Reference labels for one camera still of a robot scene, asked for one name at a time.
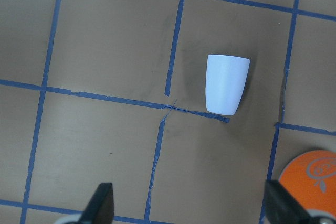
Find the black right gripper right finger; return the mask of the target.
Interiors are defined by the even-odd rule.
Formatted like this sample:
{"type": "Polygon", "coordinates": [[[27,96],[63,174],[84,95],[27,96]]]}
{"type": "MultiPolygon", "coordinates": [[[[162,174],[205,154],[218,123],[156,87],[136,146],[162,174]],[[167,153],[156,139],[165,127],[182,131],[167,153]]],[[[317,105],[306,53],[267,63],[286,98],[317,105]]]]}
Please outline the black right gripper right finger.
{"type": "Polygon", "coordinates": [[[311,215],[277,180],[265,182],[265,216],[269,223],[310,223],[311,215]]]}

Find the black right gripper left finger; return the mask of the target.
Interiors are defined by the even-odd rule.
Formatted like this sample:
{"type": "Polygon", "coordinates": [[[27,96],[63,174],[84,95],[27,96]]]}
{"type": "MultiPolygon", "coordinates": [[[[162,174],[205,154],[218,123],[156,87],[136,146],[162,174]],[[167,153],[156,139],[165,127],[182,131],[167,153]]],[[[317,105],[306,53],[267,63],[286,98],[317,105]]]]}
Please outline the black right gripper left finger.
{"type": "Polygon", "coordinates": [[[113,184],[101,183],[81,214],[79,223],[112,223],[113,219],[113,184]]]}

